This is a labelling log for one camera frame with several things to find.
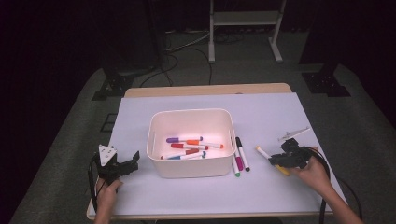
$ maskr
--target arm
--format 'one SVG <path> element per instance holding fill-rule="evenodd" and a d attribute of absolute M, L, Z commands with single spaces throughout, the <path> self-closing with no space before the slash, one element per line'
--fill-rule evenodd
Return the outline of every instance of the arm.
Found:
<path fill-rule="evenodd" d="M 110 186 L 105 183 L 105 180 L 100 178 L 96 187 L 99 191 L 97 195 L 98 208 L 96 212 L 94 224 L 107 224 L 110 223 L 111 216 L 113 215 L 113 207 L 117 200 L 116 189 L 122 185 L 118 179 L 111 183 Z"/>
<path fill-rule="evenodd" d="M 311 157 L 304 169 L 292 168 L 290 170 L 326 201 L 339 223 L 363 223 L 332 187 L 323 165 L 316 158 Z"/>

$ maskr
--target dark background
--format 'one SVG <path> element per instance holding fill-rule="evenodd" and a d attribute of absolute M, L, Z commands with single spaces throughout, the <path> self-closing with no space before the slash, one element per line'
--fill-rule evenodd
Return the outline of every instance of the dark background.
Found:
<path fill-rule="evenodd" d="M 117 38 L 108 43 L 101 39 L 112 31 L 102 26 L 98 16 L 115 20 L 106 13 L 108 8 L 101 8 L 104 2 L 0 1 L 0 72 L 7 101 L 1 154 L 2 223 L 9 221 L 28 190 L 85 82 L 108 62 L 98 50 L 108 49 Z M 115 11 L 128 4 L 110 3 Z M 209 1 L 159 0 L 155 4 L 164 30 L 208 28 Z M 265 5 L 258 0 L 216 1 L 216 10 L 277 7 L 275 0 Z M 303 32 L 311 27 L 301 63 L 324 63 L 333 54 L 339 56 L 396 127 L 394 10 L 389 0 L 289 0 L 281 29 Z"/>

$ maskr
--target black marker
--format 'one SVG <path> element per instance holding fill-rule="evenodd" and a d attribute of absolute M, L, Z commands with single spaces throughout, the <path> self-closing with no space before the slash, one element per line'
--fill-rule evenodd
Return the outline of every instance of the black marker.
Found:
<path fill-rule="evenodd" d="M 250 167 L 248 167 L 248 160 L 247 160 L 247 156 L 245 155 L 244 149 L 242 148 L 241 139 L 239 139 L 239 137 L 235 137 L 235 140 L 236 140 L 236 146 L 239 149 L 239 154 L 241 154 L 242 161 L 244 162 L 245 170 L 249 172 Z"/>

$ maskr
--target wrist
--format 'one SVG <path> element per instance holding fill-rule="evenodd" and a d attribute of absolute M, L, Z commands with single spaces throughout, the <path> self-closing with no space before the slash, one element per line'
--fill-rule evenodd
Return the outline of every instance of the wrist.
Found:
<path fill-rule="evenodd" d="M 96 213 L 95 221 L 93 222 L 94 224 L 108 224 L 110 223 L 111 219 L 111 211 L 108 209 L 101 210 L 98 208 L 98 211 Z"/>
<path fill-rule="evenodd" d="M 320 188 L 317 190 L 317 192 L 325 201 L 339 196 L 337 191 L 335 191 L 335 189 L 332 186 L 326 186 L 324 188 Z"/>

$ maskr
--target table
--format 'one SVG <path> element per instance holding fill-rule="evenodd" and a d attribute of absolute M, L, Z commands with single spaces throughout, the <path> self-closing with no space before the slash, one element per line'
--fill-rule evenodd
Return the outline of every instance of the table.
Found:
<path fill-rule="evenodd" d="M 152 115 L 158 111 L 203 106 L 217 106 L 231 113 L 235 133 L 244 145 L 251 171 L 242 172 L 240 177 L 235 177 L 232 171 L 224 176 L 203 178 L 159 177 L 145 151 Z M 253 150 L 260 145 L 270 155 L 280 153 L 281 143 L 277 138 L 306 126 L 310 126 L 309 120 L 297 95 L 291 92 L 287 84 L 129 89 L 121 101 L 110 145 L 118 150 L 119 162 L 130 160 L 138 149 L 141 159 L 138 171 L 121 178 L 124 185 L 119 189 L 113 218 L 318 214 L 320 196 L 298 177 L 282 175 Z M 323 153 L 313 131 L 299 135 L 296 140 L 300 146 L 317 146 Z M 345 199 L 333 173 L 332 184 Z M 94 218 L 91 204 L 87 217 Z"/>
<path fill-rule="evenodd" d="M 209 61 L 215 62 L 215 26 L 223 25 L 274 25 L 275 30 L 272 37 L 268 38 L 271 50 L 277 63 L 283 59 L 277 47 L 277 35 L 285 11 L 286 0 L 282 0 L 279 10 L 274 11 L 244 11 L 244 12 L 215 12 L 214 0 L 210 0 L 210 23 L 209 23 Z"/>

